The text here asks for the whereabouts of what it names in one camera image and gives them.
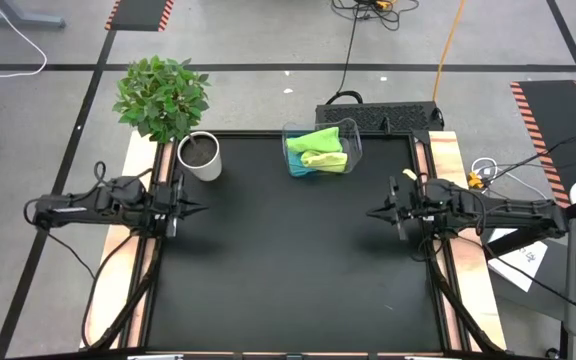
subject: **clear plastic container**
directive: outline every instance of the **clear plastic container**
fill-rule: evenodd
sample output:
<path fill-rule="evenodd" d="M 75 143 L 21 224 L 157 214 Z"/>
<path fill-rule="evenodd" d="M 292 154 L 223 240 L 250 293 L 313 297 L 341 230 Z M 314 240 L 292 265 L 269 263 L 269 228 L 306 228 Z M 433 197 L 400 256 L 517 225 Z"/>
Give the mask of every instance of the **clear plastic container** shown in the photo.
<path fill-rule="evenodd" d="M 286 139 L 297 138 L 303 135 L 313 133 L 315 131 L 338 127 L 339 128 L 339 142 L 343 148 L 342 152 L 346 154 L 347 161 L 343 169 L 340 165 L 317 165 L 316 171 L 313 167 L 307 167 L 295 160 L 295 156 L 301 158 L 303 153 L 291 153 L 286 146 Z M 336 123 L 323 123 L 323 124 L 295 124 L 287 123 L 282 130 L 282 148 L 284 152 L 284 159 L 288 172 L 295 177 L 322 175 L 322 174 L 347 174 L 357 165 L 361 159 L 361 138 L 359 137 L 359 129 L 357 123 L 350 118 L 343 119 Z"/>

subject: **desk leg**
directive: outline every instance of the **desk leg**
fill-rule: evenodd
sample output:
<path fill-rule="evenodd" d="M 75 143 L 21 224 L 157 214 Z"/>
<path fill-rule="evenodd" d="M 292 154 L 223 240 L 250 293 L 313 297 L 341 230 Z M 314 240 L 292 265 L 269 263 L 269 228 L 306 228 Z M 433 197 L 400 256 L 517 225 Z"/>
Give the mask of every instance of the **desk leg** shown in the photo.
<path fill-rule="evenodd" d="M 25 13 L 7 0 L 0 0 L 0 10 L 6 14 L 8 20 L 15 26 L 43 26 L 57 29 L 66 27 L 66 21 L 62 17 Z M 7 24 L 1 15 L 0 24 Z"/>

